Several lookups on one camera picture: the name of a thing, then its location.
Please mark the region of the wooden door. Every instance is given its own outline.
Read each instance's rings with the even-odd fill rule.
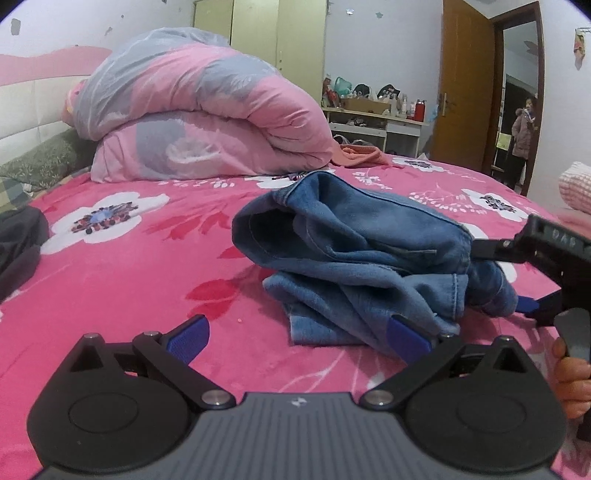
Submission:
[[[324,79],[326,0],[281,0],[277,62],[283,76],[320,103]]]
[[[275,66],[278,15],[279,0],[235,0],[232,48]]]
[[[198,0],[193,26],[223,35],[230,41],[234,0]]]
[[[482,169],[494,63],[492,22],[464,0],[443,0],[440,107],[431,160]]]

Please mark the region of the folded comforter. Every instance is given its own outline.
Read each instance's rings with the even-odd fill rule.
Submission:
[[[72,90],[64,121],[102,140],[95,181],[311,171],[332,156],[306,92],[196,28],[160,28],[115,50]]]

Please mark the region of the green pillow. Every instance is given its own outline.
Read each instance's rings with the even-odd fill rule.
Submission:
[[[83,140],[70,128],[51,137],[20,157],[0,165],[0,177],[47,190],[81,168],[92,165],[97,142]]]

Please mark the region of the thermos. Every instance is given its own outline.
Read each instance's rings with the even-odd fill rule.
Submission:
[[[417,100],[413,120],[417,122],[423,122],[425,120],[425,100]]]

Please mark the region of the cabinet door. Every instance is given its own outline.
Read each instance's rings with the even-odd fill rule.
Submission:
[[[223,35],[230,41],[234,0],[197,0],[193,26]]]
[[[235,0],[232,48],[275,66],[279,0]]]
[[[281,73],[320,103],[324,76],[326,0],[281,0],[277,63]]]

